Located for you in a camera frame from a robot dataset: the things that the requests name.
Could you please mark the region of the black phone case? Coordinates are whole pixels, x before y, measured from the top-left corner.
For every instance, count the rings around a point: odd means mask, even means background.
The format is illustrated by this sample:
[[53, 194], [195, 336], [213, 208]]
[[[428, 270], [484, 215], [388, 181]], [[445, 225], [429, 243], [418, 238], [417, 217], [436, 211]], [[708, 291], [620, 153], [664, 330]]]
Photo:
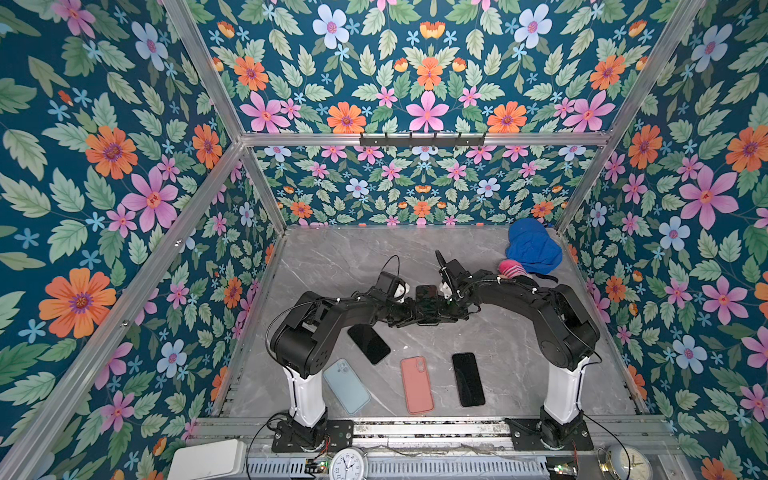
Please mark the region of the black phone case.
[[415, 301], [420, 324], [436, 324], [438, 322], [439, 295], [435, 285], [419, 285], [415, 291]]

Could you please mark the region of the pink phone case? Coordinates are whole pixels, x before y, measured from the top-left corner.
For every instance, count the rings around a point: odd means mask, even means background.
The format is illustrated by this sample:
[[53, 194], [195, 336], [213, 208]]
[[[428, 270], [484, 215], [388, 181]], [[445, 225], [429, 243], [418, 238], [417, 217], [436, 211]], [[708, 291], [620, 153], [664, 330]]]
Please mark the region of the pink phone case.
[[423, 356], [403, 359], [400, 363], [406, 408], [412, 415], [434, 409], [427, 362]]

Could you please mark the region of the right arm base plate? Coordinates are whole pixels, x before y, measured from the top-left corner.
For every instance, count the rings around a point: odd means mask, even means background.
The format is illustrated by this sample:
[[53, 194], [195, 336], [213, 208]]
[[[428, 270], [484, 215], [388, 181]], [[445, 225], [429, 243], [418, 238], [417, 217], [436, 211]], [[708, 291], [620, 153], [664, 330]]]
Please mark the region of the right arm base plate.
[[513, 446], [518, 451], [592, 451], [594, 443], [583, 415], [561, 424], [541, 411], [540, 418], [505, 418]]

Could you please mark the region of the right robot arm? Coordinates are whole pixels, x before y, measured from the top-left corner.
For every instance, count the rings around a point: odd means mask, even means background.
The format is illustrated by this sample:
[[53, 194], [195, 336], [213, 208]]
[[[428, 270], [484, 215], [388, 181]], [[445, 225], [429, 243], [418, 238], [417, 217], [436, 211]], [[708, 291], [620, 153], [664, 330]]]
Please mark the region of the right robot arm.
[[506, 279], [488, 270], [471, 273], [459, 261], [435, 254], [440, 319], [467, 320], [491, 305], [531, 321], [539, 350], [549, 362], [546, 397], [533, 434], [551, 450], [570, 445], [585, 428], [584, 377], [600, 339], [583, 302], [567, 285], [544, 287], [524, 275]]

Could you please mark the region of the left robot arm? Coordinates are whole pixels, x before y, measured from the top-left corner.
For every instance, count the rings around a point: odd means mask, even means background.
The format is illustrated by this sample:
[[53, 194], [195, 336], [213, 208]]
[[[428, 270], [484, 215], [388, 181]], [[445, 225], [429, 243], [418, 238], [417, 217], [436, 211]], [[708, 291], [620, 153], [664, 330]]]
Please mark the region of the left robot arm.
[[301, 295], [273, 332], [268, 347], [288, 381], [288, 419], [280, 431], [307, 449], [325, 440], [328, 410], [323, 399], [322, 371], [343, 329], [384, 322], [405, 327], [426, 318], [422, 299], [408, 296], [409, 286], [384, 272], [364, 292], [325, 297], [313, 291]]

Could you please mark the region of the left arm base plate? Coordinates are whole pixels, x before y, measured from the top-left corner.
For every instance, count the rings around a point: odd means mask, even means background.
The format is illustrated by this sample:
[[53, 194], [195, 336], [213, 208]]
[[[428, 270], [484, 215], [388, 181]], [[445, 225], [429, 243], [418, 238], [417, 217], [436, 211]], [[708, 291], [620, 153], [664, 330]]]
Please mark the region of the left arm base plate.
[[274, 453], [337, 452], [352, 445], [354, 422], [322, 418], [314, 427], [295, 420], [281, 420], [276, 427], [271, 451]]

